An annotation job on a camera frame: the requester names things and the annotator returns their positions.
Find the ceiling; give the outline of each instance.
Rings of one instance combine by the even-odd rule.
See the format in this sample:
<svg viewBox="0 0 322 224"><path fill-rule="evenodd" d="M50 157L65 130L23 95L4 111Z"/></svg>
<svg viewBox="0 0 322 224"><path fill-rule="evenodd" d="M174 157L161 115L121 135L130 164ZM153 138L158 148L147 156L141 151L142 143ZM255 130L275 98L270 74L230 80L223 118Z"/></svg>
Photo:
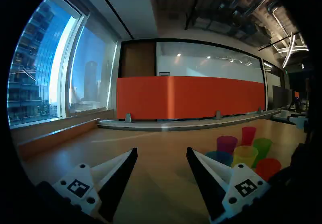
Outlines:
<svg viewBox="0 0 322 224"><path fill-rule="evenodd" d="M133 37L131 37L104 0L90 1L122 40L163 37L162 30L165 28L167 30L172 28L168 30L171 32L169 36L181 30L179 38L186 38L185 34L191 35L189 30L193 35L198 30L198 35L201 38L204 37L199 40L211 41L214 35L213 38L218 41L216 43L230 46L226 39L234 38L237 42L243 42L242 45L251 46L249 48L251 50L245 50L245 47L236 44L233 45L234 48L257 55L256 52L261 47L286 37L271 46L267 53L271 62L276 65L282 64L287 54L279 53L278 49L288 48L290 35L298 31L288 12L278 0L197 0L193 13L191 12L195 0L109 0L132 34ZM294 46L302 45L305 45L305 42L299 33L296 35ZM293 54L288 65L299 64L303 57L307 57L308 52Z"/></svg>
<svg viewBox="0 0 322 224"><path fill-rule="evenodd" d="M157 10L173 21L182 18L181 14L187 19L193 3L194 0L156 0ZM190 28L225 34L258 48L298 31L278 0L198 0ZM276 58L285 57L286 53L280 54L277 49L289 44L287 38L273 46ZM294 45L304 44L298 34Z"/></svg>

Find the building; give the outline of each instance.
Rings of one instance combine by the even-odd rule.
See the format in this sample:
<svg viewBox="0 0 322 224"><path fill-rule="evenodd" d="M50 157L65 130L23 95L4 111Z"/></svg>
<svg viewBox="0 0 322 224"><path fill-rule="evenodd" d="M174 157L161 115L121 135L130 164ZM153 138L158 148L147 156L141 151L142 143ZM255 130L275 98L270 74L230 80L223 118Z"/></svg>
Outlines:
<svg viewBox="0 0 322 224"><path fill-rule="evenodd" d="M57 117L50 108L50 73L61 34L70 15L50 0L41 3L27 23L8 79L10 125Z"/></svg>
<svg viewBox="0 0 322 224"><path fill-rule="evenodd" d="M97 63L94 61L89 61L85 65L84 101L97 101L96 69Z"/></svg>

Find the white ceiling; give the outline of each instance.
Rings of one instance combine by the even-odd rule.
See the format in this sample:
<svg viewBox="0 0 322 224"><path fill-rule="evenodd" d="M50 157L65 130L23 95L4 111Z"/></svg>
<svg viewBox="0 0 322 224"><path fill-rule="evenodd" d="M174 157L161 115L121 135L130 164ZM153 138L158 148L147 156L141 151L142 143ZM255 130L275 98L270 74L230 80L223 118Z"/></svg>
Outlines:
<svg viewBox="0 0 322 224"><path fill-rule="evenodd" d="M105 0L90 0L123 40L131 39ZM157 37L151 0L109 0L134 39Z"/></svg>

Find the orange panel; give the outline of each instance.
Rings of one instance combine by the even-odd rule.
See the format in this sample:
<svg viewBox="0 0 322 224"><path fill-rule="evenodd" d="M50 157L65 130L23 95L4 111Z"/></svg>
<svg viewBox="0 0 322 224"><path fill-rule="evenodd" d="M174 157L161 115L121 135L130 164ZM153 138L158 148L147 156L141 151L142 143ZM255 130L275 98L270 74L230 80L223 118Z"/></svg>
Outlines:
<svg viewBox="0 0 322 224"><path fill-rule="evenodd" d="M117 117L200 118L265 108L264 84L225 78L156 76L117 79Z"/></svg>

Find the plastic cup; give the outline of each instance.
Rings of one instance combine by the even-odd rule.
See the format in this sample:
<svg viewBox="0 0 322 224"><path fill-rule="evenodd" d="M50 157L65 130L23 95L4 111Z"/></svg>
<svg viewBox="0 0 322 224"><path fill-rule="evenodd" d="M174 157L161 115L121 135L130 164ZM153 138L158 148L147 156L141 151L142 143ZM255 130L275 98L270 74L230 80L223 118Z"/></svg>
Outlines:
<svg viewBox="0 0 322 224"><path fill-rule="evenodd" d="M243 127L243 136L241 139L241 145L252 145L255 137L256 127Z"/></svg>
<svg viewBox="0 0 322 224"><path fill-rule="evenodd" d="M205 154L205 156L218 161L219 163L231 166L233 162L233 156L229 153L222 151L212 151Z"/></svg>
<svg viewBox="0 0 322 224"><path fill-rule="evenodd" d="M268 181L270 177L281 170L281 163L274 158L265 158L258 161L255 173L263 180Z"/></svg>
<svg viewBox="0 0 322 224"><path fill-rule="evenodd" d="M233 163L231 166L234 167L236 164L244 163L251 168L257 155L258 150L253 146L239 146L234 150Z"/></svg>
<svg viewBox="0 0 322 224"><path fill-rule="evenodd" d="M238 139L233 136L221 136L217 138L217 151L230 153L232 155L237 142Z"/></svg>
<svg viewBox="0 0 322 224"><path fill-rule="evenodd" d="M253 163L253 168L256 167L258 161L266 158L272 143L272 140L266 138L259 138L254 140L253 147L258 150L258 155Z"/></svg>

